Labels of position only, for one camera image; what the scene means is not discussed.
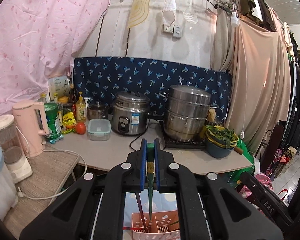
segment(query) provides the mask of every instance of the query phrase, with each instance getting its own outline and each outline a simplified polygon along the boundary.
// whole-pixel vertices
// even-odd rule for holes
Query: blue bowl
[[[230,152],[233,151],[234,147],[229,149],[220,148],[219,146],[215,145],[214,143],[206,140],[206,149],[209,155],[216,159],[227,157]]]

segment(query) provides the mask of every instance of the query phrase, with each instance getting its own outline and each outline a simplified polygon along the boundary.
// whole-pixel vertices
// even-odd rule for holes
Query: slotted spoon
[[[192,24],[196,24],[198,22],[198,18],[192,8],[192,0],[190,0],[190,6],[183,11],[183,17],[187,22]]]

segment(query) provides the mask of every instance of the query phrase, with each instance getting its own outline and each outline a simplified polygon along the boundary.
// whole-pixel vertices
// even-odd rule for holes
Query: pink kettle
[[[39,127],[36,110],[39,110],[43,130]],[[22,133],[19,133],[19,139],[26,156],[34,157],[42,153],[44,149],[42,135],[49,135],[44,103],[33,100],[21,101],[13,105],[12,113],[16,125]]]

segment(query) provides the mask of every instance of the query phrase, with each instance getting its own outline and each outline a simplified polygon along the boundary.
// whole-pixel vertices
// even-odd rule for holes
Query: pink plastic basket
[[[140,213],[132,213],[132,227],[140,228],[140,230],[132,231],[134,240],[175,240],[180,238],[179,223],[169,226],[179,220],[177,210],[152,212],[152,220],[149,220],[149,213],[143,213],[143,215],[149,233],[144,230]]]

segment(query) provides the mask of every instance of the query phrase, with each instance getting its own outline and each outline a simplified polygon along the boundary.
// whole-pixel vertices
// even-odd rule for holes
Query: silver screw
[[[179,164],[178,163],[170,163],[169,167],[172,170],[177,170],[177,169],[179,169]]]
[[[86,174],[84,174],[83,178],[85,180],[93,179],[93,174],[92,173],[86,173]]]
[[[207,177],[210,180],[216,180],[218,178],[217,174],[215,174],[214,172],[208,173]]]
[[[127,170],[131,168],[131,164],[130,163],[122,163],[121,164],[121,168]]]

